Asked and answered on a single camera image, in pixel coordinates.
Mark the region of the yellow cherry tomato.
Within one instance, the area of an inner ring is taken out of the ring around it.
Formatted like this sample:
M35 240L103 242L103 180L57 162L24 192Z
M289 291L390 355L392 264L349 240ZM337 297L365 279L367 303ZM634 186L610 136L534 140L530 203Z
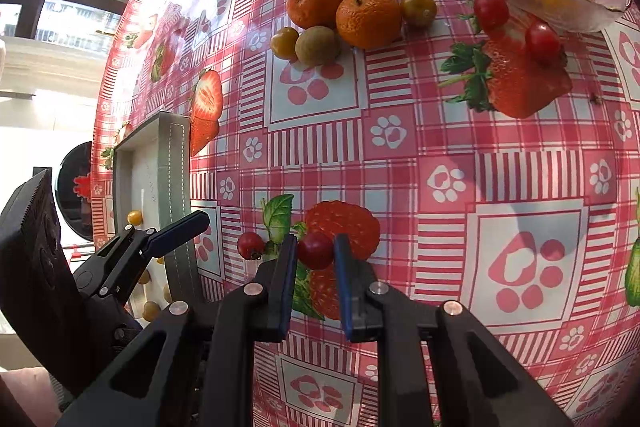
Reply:
M416 28L429 28L437 14L434 0L400 0L400 8L405 22Z
M293 27L283 27L271 38L270 49L274 56L281 60L296 61L296 41L299 33Z
M128 225L133 225L134 227L138 227L143 223L142 211L139 209L131 210L127 215L127 223Z

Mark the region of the red cherry tomato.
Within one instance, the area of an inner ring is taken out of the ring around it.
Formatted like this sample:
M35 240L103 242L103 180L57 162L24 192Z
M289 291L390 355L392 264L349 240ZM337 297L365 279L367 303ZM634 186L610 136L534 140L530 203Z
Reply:
M266 243L255 232L244 232L236 242L239 255L245 260L256 260L265 254Z
M296 256L307 269L324 270L334 260L333 243L326 234L308 232L297 243Z
M510 17L506 0L474 0L474 15L484 31L502 27Z
M535 62L552 65L559 62L563 45L558 34L549 25L535 22L526 30L525 49Z

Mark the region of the brown longan fruit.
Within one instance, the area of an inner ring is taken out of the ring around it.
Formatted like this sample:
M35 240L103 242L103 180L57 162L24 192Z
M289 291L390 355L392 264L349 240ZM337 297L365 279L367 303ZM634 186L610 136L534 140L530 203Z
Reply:
M151 274L148 270L144 270L140 275L140 279L138 280L138 283L140 285L146 285L147 283L150 283L150 282L151 282Z

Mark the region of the grey rectangular tray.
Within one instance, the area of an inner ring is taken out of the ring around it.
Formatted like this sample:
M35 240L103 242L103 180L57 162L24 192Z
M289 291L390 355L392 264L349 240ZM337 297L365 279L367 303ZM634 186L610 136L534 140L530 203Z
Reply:
M147 119L115 147L113 210L117 230L127 224L131 210L142 211L141 230L161 230L191 212L189 156L190 119L160 112ZM187 303L204 300L194 244L188 242L146 269L151 282L137 285L130 297L134 315L140 317L145 301L166 307L163 286L171 296Z

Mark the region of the strawberry pattern tablecloth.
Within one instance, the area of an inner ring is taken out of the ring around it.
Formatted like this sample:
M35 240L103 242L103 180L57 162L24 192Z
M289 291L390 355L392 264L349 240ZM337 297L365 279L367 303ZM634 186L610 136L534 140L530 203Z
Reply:
M307 68L275 57L286 0L129 0L93 135L98 243L116 231L113 152L160 112L189 116L198 78L221 81L219 132L189 160L203 295L247 281L244 232L324 223L373 232L376 274L411 299L457 298L577 426L614 426L639 381L639 311L625 298L637 237L639 9L565 31L573 88L514 119L454 101L442 63L474 39L472 0L435 0L425 30Z

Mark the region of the green brown longan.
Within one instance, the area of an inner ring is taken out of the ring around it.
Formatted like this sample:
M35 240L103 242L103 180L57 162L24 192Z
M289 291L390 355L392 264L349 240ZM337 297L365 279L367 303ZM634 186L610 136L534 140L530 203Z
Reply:
M332 64L341 53L340 39L326 26L314 26L303 31L295 43L299 61L308 67Z

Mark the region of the large orange mandarin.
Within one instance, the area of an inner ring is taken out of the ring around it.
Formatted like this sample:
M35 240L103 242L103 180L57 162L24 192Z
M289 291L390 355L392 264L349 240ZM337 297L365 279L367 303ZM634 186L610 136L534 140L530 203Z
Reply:
M335 23L338 34L350 46L373 50L400 37L402 13L396 0L343 0Z

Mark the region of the red cherry tomato by bowl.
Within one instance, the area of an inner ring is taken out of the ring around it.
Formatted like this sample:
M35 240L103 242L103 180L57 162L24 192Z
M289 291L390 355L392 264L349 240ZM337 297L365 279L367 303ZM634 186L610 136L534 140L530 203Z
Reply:
M484 31L502 27L510 17L506 0L474 0L474 15Z
M558 34L549 25L535 22L526 30L525 49L535 62L552 65L559 62L563 45Z

